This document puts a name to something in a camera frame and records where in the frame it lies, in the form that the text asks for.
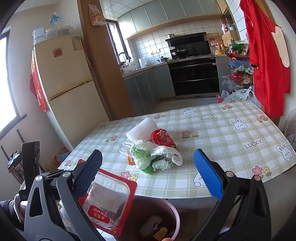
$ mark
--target oven handle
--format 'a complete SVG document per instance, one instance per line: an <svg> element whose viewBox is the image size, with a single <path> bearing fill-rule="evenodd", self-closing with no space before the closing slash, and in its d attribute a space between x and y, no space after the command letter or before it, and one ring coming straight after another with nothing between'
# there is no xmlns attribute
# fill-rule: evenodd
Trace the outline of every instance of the oven handle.
<svg viewBox="0 0 296 241"><path fill-rule="evenodd" d="M169 69L177 69L177 68L184 68L184 67L193 67L193 66L197 66L197 65L206 65L206 64L216 65L216 63L203 63L203 64L193 64L193 65L179 66L179 67L174 67L174 68L169 68Z"/></svg>
<svg viewBox="0 0 296 241"><path fill-rule="evenodd" d="M205 78L205 79L198 79L198 80L209 80L209 79L218 79L218 77L214 77L214 78ZM181 83L181 82L189 82L189 81L198 81L198 80L184 80L184 81L177 81L177 82L173 82L173 83Z"/></svg>

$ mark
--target ceiling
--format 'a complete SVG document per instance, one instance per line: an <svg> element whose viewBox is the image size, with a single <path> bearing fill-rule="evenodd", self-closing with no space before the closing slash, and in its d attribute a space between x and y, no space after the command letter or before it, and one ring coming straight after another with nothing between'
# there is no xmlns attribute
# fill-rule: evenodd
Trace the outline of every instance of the ceiling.
<svg viewBox="0 0 296 241"><path fill-rule="evenodd" d="M154 0L100 0L106 19L117 20L125 13Z"/></svg>
<svg viewBox="0 0 296 241"><path fill-rule="evenodd" d="M50 5L50 4L56 4L60 0L25 0L19 8L15 11L15 13L32 8L37 6L43 6L43 5Z"/></svg>

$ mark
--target faucet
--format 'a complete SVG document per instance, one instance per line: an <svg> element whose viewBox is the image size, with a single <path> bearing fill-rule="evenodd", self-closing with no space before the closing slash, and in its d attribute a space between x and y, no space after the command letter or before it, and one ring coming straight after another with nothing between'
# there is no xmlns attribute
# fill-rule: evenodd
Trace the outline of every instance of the faucet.
<svg viewBox="0 0 296 241"><path fill-rule="evenodd" d="M131 61L131 57L130 57L127 53L125 53L125 52L121 52L120 54L117 55L117 59L118 59L118 62L119 62L119 65L120 65L120 66L123 66L123 65L125 64L125 62L120 62L120 60L119 60L119 56L120 56L121 54L124 54L124 55L127 57L127 59L128 59L129 62Z"/></svg>

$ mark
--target refrigerator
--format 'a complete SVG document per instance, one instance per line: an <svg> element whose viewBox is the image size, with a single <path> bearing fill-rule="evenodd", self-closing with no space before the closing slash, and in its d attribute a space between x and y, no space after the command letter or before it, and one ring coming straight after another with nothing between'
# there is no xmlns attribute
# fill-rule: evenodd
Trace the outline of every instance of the refrigerator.
<svg viewBox="0 0 296 241"><path fill-rule="evenodd" d="M54 37L34 46L47 116L69 151L109 118L95 87L79 35Z"/></svg>

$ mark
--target table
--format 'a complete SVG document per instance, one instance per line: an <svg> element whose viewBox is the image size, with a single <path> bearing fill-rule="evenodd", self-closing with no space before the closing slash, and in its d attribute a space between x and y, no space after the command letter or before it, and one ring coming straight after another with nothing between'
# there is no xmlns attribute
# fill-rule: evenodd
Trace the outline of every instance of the table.
<svg viewBox="0 0 296 241"><path fill-rule="evenodd" d="M118 152L125 134L146 117L166 129L183 156L181 166L145 174ZM210 160L238 177L260 175L268 181L295 164L296 153L281 131L253 103L211 104L99 124L59 169L73 170L94 149L103 154L102 169L137 182L136 195L157 198L211 196L193 164L201 148Z"/></svg>

